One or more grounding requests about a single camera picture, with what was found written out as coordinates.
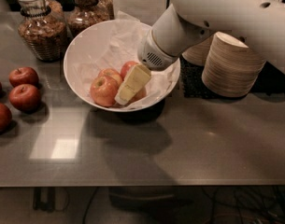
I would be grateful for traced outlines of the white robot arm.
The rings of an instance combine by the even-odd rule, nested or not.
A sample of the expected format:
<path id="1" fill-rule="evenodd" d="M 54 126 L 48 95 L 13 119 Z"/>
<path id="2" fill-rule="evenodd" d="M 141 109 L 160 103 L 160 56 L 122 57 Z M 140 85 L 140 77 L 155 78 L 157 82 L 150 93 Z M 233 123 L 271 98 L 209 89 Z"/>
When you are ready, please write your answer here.
<path id="1" fill-rule="evenodd" d="M 163 71 L 216 32 L 240 40 L 285 74 L 285 4 L 275 0 L 171 0 L 143 37 L 138 60 Z"/>

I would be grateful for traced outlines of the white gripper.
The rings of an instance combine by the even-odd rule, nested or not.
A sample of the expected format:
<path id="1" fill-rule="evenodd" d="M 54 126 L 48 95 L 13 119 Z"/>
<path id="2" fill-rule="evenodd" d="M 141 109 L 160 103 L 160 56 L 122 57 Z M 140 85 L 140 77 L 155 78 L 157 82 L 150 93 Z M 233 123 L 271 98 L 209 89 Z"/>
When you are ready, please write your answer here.
<path id="1" fill-rule="evenodd" d="M 151 29 L 138 45 L 137 58 L 143 64 L 137 64 L 127 72 L 115 96 L 115 101 L 120 105 L 127 105 L 148 84 L 151 79 L 150 70 L 163 71 L 178 59 L 160 49 Z"/>

